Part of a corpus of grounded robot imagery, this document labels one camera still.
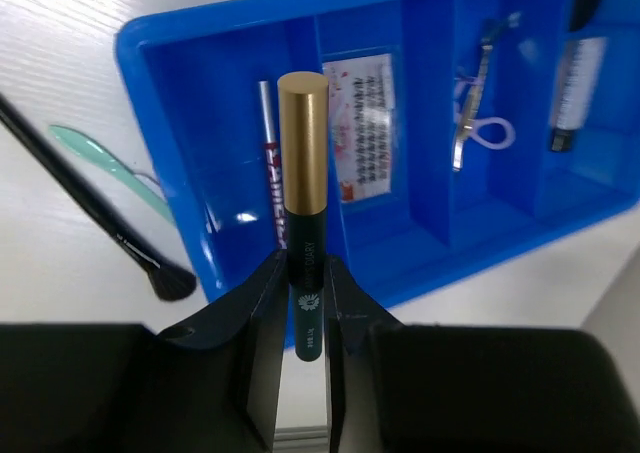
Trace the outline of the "gold green mascara tube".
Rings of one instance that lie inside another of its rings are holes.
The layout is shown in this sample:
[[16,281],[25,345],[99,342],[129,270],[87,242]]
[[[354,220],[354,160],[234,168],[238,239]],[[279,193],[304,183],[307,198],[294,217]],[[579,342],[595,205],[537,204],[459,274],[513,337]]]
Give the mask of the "gold green mascara tube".
[[328,79],[316,72],[290,72],[279,78],[277,90],[295,352],[313,362],[322,353]]

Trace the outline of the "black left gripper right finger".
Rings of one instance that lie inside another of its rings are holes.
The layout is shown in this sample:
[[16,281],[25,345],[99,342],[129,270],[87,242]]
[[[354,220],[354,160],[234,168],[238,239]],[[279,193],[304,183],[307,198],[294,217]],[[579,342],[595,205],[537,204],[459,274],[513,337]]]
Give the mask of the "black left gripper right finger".
[[406,325],[325,264],[333,452],[635,452],[613,358],[575,329]]

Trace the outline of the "brown hair clip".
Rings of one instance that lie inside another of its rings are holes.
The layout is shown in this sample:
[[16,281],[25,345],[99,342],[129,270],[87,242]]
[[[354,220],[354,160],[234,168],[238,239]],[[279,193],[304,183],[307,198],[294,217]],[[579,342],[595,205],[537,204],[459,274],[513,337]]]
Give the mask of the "brown hair clip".
[[481,86],[488,76],[489,63],[494,45],[499,37],[507,30],[517,28],[520,22],[521,13],[512,12],[507,17],[495,20],[490,19],[485,22],[485,30],[480,39],[481,58],[478,73],[473,82],[474,86]]

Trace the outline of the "beige hair clip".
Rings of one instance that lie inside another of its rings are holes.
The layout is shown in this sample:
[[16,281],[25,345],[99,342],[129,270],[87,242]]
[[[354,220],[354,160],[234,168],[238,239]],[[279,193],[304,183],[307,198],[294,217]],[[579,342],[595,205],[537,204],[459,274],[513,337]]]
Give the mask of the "beige hair clip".
[[[460,107],[457,100],[460,99],[466,87],[468,87],[467,96],[464,104]],[[464,144],[474,129],[483,89],[483,81],[477,78],[459,77],[456,79],[454,87],[454,106],[457,107],[454,117],[456,131],[452,146],[452,168],[455,172],[459,172],[463,167]]]

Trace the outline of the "false eyelash packet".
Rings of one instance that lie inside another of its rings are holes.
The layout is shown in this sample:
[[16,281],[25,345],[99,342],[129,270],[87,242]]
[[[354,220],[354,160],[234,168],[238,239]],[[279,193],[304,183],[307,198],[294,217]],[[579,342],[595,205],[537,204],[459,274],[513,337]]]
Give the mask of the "false eyelash packet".
[[323,71],[341,201],[390,193],[396,132],[392,55],[335,59]]

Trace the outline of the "clear plastic tube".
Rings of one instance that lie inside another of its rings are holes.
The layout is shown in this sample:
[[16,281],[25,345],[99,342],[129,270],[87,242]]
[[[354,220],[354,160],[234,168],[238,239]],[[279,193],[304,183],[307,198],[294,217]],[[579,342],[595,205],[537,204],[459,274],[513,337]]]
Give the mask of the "clear plastic tube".
[[608,46],[606,37],[570,40],[558,65],[550,116],[549,149],[569,152],[584,126]]

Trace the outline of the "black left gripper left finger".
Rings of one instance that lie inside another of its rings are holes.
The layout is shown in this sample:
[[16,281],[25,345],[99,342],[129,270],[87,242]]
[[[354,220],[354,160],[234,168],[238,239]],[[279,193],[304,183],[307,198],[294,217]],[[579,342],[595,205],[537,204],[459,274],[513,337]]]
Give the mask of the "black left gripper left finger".
[[5,452],[268,452],[287,316],[286,256],[153,333],[5,324]]

